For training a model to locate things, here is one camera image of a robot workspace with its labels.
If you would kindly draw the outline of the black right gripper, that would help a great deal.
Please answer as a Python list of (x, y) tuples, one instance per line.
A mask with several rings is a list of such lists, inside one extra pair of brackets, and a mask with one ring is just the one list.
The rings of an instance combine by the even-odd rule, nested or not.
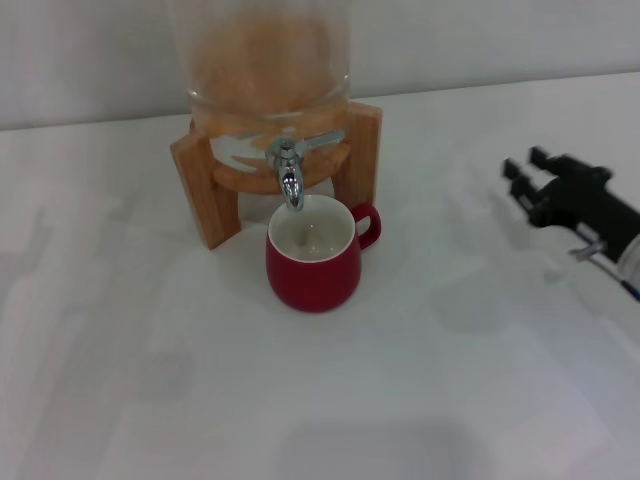
[(555, 178), (539, 190), (512, 159), (502, 164), (509, 195), (527, 221), (537, 228), (559, 226), (574, 232), (583, 224), (606, 244), (604, 255), (618, 262), (639, 235), (639, 213), (607, 190), (613, 172), (567, 154), (550, 156), (537, 146), (530, 149), (529, 163)]

